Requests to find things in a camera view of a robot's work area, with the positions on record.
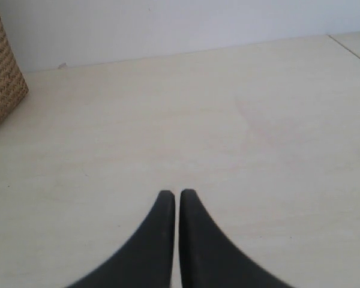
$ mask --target white wall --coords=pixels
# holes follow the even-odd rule
[[[25,71],[360,31],[360,0],[0,0]]]

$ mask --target floor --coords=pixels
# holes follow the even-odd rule
[[[70,284],[183,188],[291,285],[360,287],[360,33],[26,80],[0,128],[0,287]]]

